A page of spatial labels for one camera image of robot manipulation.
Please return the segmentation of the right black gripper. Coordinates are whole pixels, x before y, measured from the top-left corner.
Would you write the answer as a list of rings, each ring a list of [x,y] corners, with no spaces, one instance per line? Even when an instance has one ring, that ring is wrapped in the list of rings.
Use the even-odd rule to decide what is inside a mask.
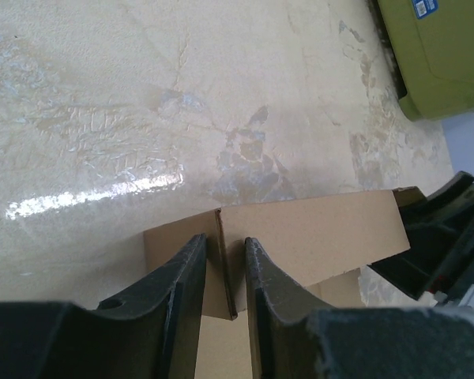
[[[474,285],[474,176],[459,171],[430,196],[411,186],[393,190],[409,249],[371,269],[415,300],[441,295],[447,304]]]

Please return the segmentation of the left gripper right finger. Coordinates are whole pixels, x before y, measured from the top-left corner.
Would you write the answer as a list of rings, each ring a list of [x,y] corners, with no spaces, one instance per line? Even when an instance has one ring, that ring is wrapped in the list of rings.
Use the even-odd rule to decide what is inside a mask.
[[[474,310],[335,308],[245,241],[256,378],[474,378]]]

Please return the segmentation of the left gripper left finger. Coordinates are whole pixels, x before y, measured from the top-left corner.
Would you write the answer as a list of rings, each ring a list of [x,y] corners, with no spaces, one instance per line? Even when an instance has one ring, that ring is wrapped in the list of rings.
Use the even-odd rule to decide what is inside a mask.
[[[87,310],[0,302],[0,378],[192,378],[205,289],[206,237]]]

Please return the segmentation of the brown cardboard box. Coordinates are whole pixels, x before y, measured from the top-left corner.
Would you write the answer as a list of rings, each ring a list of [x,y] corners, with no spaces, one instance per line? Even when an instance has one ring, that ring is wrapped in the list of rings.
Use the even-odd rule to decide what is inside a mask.
[[[207,268],[195,375],[249,378],[244,242],[256,238],[272,261],[314,295],[360,308],[359,270],[405,251],[399,207],[415,187],[216,208],[145,231],[149,270],[204,234]]]

